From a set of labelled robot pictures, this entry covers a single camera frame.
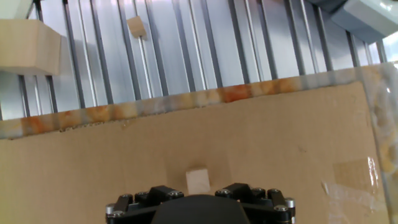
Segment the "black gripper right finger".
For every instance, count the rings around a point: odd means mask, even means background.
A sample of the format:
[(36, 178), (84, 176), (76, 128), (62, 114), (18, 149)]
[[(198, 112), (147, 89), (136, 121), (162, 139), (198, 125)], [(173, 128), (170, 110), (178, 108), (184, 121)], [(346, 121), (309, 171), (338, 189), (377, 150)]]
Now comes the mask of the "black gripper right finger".
[(295, 223), (295, 200), (285, 198), (279, 189), (233, 183), (217, 190), (215, 196), (237, 202), (250, 223)]

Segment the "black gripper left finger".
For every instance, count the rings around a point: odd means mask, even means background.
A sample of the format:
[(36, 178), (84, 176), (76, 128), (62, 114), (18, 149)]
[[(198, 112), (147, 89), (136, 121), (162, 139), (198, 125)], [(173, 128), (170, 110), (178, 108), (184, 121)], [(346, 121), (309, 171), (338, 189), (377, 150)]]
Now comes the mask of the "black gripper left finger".
[(106, 223), (151, 223), (156, 211), (168, 201), (182, 198), (184, 193), (160, 185), (148, 191), (119, 196), (116, 203), (106, 206)]

